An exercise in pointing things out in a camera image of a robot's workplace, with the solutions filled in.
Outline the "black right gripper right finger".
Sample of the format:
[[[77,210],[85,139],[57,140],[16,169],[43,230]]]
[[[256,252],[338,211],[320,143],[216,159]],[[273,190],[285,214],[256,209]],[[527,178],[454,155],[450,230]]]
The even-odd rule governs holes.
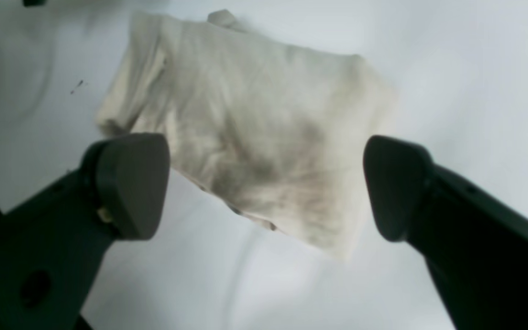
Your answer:
[[[457,330],[528,330],[528,219],[418,144],[375,135],[363,167],[379,233],[424,257]]]

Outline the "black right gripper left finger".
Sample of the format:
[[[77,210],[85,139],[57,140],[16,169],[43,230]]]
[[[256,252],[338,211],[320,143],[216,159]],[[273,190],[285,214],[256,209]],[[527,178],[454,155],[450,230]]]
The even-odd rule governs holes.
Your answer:
[[[103,140],[79,169],[0,211],[0,330],[89,330],[81,309],[106,251],[155,236],[169,171],[161,134]]]

